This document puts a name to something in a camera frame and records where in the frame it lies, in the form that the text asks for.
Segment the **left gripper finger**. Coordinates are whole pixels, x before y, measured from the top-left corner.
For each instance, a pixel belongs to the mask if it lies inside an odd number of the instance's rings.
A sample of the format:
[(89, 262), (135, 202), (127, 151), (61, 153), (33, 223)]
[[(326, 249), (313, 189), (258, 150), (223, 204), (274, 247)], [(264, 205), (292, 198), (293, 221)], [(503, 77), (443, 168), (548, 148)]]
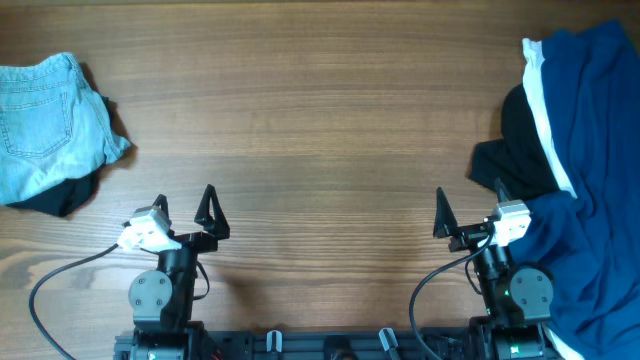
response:
[(211, 184), (204, 190), (194, 222), (215, 239), (230, 237), (230, 226), (221, 208), (216, 189)]
[(163, 194), (159, 194), (151, 206), (152, 210), (157, 214), (161, 214), (162, 216), (168, 216), (168, 200), (167, 197)]

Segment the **blue t-shirt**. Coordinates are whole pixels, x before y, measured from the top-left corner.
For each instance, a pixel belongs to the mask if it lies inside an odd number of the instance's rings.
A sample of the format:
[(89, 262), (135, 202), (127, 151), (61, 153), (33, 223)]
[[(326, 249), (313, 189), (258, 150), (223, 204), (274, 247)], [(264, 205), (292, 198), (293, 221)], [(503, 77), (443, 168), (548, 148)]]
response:
[(639, 55), (610, 21), (541, 40), (554, 146), (575, 189), (529, 202), (511, 245), (554, 277), (550, 330), (586, 359), (639, 355)]

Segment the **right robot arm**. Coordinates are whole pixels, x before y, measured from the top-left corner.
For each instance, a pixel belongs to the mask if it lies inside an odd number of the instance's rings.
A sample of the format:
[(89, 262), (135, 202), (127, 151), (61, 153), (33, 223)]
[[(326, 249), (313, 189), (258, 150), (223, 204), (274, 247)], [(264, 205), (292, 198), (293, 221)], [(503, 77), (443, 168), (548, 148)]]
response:
[(550, 319), (553, 277), (535, 263), (516, 262), (509, 245), (524, 237), (531, 211), (496, 182), (498, 203), (476, 224), (461, 226), (442, 188), (436, 190), (433, 235), (450, 240), (449, 251), (471, 255), (487, 314), (469, 321), (467, 359), (545, 359), (552, 355), (543, 325)]

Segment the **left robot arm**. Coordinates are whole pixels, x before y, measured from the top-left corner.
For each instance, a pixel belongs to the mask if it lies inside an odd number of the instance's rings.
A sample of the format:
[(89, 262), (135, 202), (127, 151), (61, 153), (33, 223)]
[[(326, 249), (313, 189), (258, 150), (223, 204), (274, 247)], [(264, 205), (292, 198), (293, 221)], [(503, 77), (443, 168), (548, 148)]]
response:
[(194, 222), (199, 232), (177, 235), (171, 229), (167, 198), (160, 194), (152, 205), (135, 210), (117, 244), (157, 256), (157, 267), (138, 275), (128, 299), (133, 309), (131, 336), (116, 339), (113, 357), (138, 359), (221, 359), (219, 346), (201, 321), (193, 321), (198, 274), (206, 272), (198, 261), (202, 253), (218, 250), (218, 242), (230, 237), (230, 226), (221, 209), (215, 187), (207, 185)]

